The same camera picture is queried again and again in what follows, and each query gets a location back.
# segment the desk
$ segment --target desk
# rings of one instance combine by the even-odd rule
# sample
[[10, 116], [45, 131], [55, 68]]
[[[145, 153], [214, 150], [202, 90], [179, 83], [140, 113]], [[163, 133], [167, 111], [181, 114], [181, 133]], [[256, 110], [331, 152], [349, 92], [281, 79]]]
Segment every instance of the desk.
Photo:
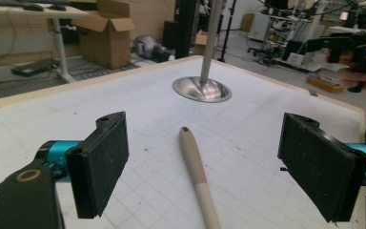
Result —
[[59, 75], [65, 79], [67, 82], [75, 82], [68, 74], [67, 61], [64, 50], [64, 43], [62, 40], [61, 29], [59, 25], [60, 18], [80, 18], [88, 15], [86, 12], [67, 7], [66, 11], [58, 11], [58, 10], [49, 10], [44, 9], [44, 11], [30, 11], [23, 10], [21, 8], [11, 8], [11, 7], [0, 7], [0, 17], [27, 17], [27, 18], [49, 18], [52, 20], [54, 26], [54, 37], [55, 44], [58, 50], [59, 59], [60, 59], [60, 72]]
[[326, 223], [276, 157], [285, 112], [359, 142], [360, 109], [216, 61], [210, 78], [232, 90], [230, 100], [202, 103], [177, 94], [172, 83], [200, 75], [201, 66], [202, 57], [194, 56], [0, 99], [0, 181], [44, 142], [85, 139], [96, 118], [126, 111], [131, 155], [103, 217], [78, 219], [71, 186], [57, 184], [67, 228], [205, 228], [179, 149], [182, 126], [196, 137], [222, 228], [364, 224], [357, 215]]

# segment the grid pattern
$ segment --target grid pattern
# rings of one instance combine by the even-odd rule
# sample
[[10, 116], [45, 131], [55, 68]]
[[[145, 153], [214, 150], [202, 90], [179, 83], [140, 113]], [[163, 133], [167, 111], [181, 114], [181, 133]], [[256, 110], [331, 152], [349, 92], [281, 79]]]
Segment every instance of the grid pattern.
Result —
[[356, 228], [355, 218], [327, 223], [279, 171], [276, 154], [285, 112], [316, 119], [347, 142], [358, 141], [358, 113], [219, 64], [212, 64], [210, 77], [233, 91], [230, 100], [207, 104], [176, 94], [175, 79], [198, 75], [201, 63], [0, 108], [0, 180], [30, 162], [45, 141], [84, 139], [96, 118], [126, 111], [131, 156], [104, 216], [78, 219], [71, 186], [57, 185], [68, 228], [205, 228], [179, 149], [182, 126], [197, 140], [223, 228]]

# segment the wooden brush handle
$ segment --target wooden brush handle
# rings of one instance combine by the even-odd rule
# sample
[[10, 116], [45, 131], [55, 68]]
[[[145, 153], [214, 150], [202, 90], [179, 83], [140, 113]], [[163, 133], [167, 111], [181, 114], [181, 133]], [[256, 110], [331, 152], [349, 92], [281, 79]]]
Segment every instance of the wooden brush handle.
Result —
[[201, 156], [194, 135], [189, 128], [182, 127], [180, 129], [179, 141], [207, 228], [220, 229], [221, 225], [214, 208]]

